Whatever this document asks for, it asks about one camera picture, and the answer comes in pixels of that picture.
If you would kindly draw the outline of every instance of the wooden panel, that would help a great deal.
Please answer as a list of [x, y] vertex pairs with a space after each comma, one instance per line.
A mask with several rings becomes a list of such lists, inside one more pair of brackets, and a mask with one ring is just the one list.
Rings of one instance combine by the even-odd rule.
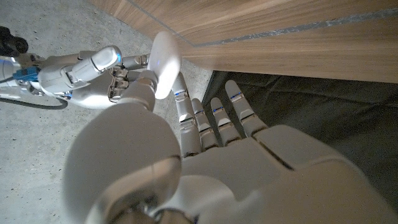
[[398, 7], [396, 0], [131, 0], [193, 44]]
[[207, 69], [398, 83], [398, 18], [212, 47], [185, 58]]
[[[169, 30], [165, 25], [171, 25], [180, 34], [198, 43], [215, 37], [229, 37], [231, 33], [234, 36], [247, 35], [301, 25], [312, 19], [322, 21], [374, 12], [397, 7], [398, 4], [398, 1], [391, 0], [377, 3], [369, 0], [337, 0], [338, 3], [325, 0], [275, 0], [265, 1], [266, 5], [258, 6], [262, 9], [259, 10], [253, 5], [264, 1], [165, 0], [151, 4], [142, 0], [136, 0], [133, 4], [128, 2], [130, 0], [113, 1], [114, 4], [107, 0], [90, 1], [152, 39], [156, 33]], [[223, 4], [226, 2], [232, 8], [224, 9]], [[263, 17], [261, 12], [269, 13]], [[239, 28], [233, 22], [245, 25]], [[174, 34], [183, 57], [203, 68], [398, 83], [396, 16], [207, 47], [194, 47], [184, 37], [179, 38], [180, 34]]]

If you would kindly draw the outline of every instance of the concrete floor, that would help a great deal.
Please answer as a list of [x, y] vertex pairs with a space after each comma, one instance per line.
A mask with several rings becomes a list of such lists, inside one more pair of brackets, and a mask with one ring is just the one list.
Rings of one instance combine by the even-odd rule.
[[[147, 54], [152, 41], [86, 1], [2, 0], [0, 25], [27, 39], [37, 55], [75, 54], [117, 45], [123, 55]], [[192, 98], [202, 99], [211, 71], [183, 61]], [[24, 101], [56, 105], [46, 97]], [[0, 223], [63, 223], [60, 189], [63, 165], [75, 136], [101, 110], [69, 105], [61, 111], [0, 103]], [[157, 101], [179, 138], [174, 98]]]

